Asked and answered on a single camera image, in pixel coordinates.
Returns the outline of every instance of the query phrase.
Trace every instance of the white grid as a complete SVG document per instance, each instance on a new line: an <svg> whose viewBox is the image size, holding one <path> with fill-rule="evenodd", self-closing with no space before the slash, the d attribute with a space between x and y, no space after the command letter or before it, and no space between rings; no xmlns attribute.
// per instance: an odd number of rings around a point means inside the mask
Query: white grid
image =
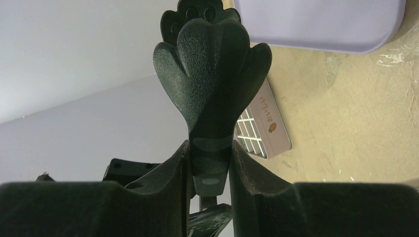
<svg viewBox="0 0 419 237"><path fill-rule="evenodd" d="M266 158L263 141L260 138L259 131L257 130L256 123L249 108L246 108L237 120L236 135L239 143L248 153Z"/></svg>

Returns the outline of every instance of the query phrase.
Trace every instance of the orange fruit logo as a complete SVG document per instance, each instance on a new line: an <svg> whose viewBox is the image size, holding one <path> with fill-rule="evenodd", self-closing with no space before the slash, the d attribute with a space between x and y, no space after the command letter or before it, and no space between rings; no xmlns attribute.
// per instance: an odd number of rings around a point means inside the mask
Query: orange fruit logo
<svg viewBox="0 0 419 237"><path fill-rule="evenodd" d="M271 124L270 126L269 126L269 132L273 132L273 131L275 131L275 129L276 129L276 123L273 123L273 124Z"/></svg>

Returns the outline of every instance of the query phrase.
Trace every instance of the white wall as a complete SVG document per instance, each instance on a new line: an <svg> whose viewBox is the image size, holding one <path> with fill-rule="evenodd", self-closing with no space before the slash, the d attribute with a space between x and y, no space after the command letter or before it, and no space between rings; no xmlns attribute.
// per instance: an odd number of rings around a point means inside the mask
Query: white wall
<svg viewBox="0 0 419 237"><path fill-rule="evenodd" d="M0 123L154 74L178 0L0 0Z"/></svg>
<svg viewBox="0 0 419 237"><path fill-rule="evenodd" d="M0 125L0 182L100 181L112 158L163 162L187 126L156 76ZM230 203L227 184L219 203ZM198 211L198 200L191 212ZM230 223L221 234L232 237Z"/></svg>

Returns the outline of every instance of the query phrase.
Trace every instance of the purple tray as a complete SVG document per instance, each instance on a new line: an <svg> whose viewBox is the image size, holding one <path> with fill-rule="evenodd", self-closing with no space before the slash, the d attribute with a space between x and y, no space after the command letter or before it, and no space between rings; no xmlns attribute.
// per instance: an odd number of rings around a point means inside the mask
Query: purple tray
<svg viewBox="0 0 419 237"><path fill-rule="evenodd" d="M388 42L406 0L234 0L251 41L345 53Z"/></svg>

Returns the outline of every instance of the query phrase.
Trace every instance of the white ceiling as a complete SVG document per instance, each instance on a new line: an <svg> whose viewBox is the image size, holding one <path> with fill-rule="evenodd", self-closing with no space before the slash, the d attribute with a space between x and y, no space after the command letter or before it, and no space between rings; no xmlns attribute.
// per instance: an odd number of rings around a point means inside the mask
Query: white ceiling
<svg viewBox="0 0 419 237"><path fill-rule="evenodd" d="M0 123L154 74L177 0L0 1Z"/></svg>

